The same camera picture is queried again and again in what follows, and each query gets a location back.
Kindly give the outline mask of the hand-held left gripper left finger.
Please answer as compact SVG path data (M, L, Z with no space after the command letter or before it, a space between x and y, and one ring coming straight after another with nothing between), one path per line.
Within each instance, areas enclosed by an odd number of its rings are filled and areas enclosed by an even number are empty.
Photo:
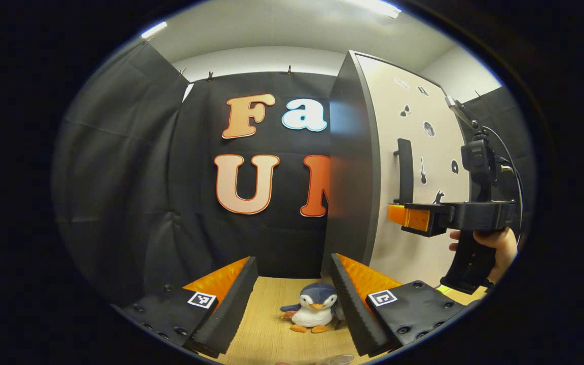
M165 284L114 309L172 346L218 358L239 330L257 278L257 259L249 256L184 286Z

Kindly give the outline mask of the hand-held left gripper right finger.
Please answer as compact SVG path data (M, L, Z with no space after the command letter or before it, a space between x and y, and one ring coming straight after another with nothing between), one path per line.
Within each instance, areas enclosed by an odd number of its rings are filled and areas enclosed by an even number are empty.
M468 310L422 280L401 284L338 253L331 254L331 279L361 356L419 342Z

